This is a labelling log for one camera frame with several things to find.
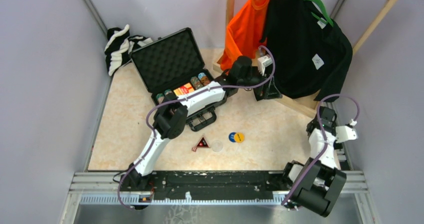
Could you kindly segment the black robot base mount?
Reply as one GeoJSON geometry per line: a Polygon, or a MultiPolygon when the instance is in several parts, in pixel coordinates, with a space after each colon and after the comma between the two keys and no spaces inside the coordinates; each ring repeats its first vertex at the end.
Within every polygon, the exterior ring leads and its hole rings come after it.
{"type": "Polygon", "coordinates": [[[131,171],[122,178],[120,191],[141,191],[153,199],[195,201],[271,200],[273,193],[288,191],[293,181],[285,171],[154,171],[140,176],[131,171]]]}

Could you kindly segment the black poker set case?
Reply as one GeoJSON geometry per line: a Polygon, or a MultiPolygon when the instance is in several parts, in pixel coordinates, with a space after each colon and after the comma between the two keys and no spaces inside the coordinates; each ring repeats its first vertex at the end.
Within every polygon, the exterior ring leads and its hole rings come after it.
{"type": "MultiPolygon", "coordinates": [[[[130,57],[155,105],[157,94],[191,83],[191,77],[198,77],[199,73],[205,73],[214,80],[188,27],[135,49],[130,57]]],[[[197,132],[216,119],[215,112],[208,112],[192,119],[188,126],[197,132]]]]}

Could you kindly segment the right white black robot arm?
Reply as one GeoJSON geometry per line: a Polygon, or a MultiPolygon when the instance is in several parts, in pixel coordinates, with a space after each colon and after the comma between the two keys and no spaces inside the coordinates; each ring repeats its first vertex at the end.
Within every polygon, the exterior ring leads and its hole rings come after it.
{"type": "Polygon", "coordinates": [[[336,204],[347,181],[335,159],[335,145],[356,140],[355,120],[342,126],[336,125],[337,114],[321,106],[319,114],[307,124],[310,157],[302,164],[292,161],[286,164],[281,183],[289,194],[282,201],[288,210],[306,208],[327,217],[336,204]]]}

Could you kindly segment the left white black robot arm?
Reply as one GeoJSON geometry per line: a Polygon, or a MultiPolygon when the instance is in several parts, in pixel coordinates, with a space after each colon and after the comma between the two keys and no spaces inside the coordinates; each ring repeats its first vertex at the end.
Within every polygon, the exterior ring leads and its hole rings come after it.
{"type": "Polygon", "coordinates": [[[154,115],[150,138],[138,158],[129,165],[126,174],[128,187],[144,191],[149,187],[150,175],[170,140],[177,138],[193,119],[204,113],[215,113],[215,108],[224,104],[240,89],[253,90],[257,101],[279,99],[282,94],[274,84],[276,65],[273,55],[268,52],[258,58],[253,66],[247,56],[237,58],[232,68],[226,69],[215,79],[207,75],[200,88],[182,95],[161,92],[162,101],[149,111],[154,115]]]}

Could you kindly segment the orange boxed card deck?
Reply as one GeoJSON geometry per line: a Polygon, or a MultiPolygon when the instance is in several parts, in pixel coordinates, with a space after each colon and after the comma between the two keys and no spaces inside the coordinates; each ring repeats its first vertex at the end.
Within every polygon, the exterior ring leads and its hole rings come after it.
{"type": "Polygon", "coordinates": [[[176,89],[173,90],[173,92],[176,96],[186,95],[186,94],[192,93],[194,91],[195,91],[195,88],[192,86],[192,84],[190,82],[185,83],[182,86],[177,87],[176,89]]]}

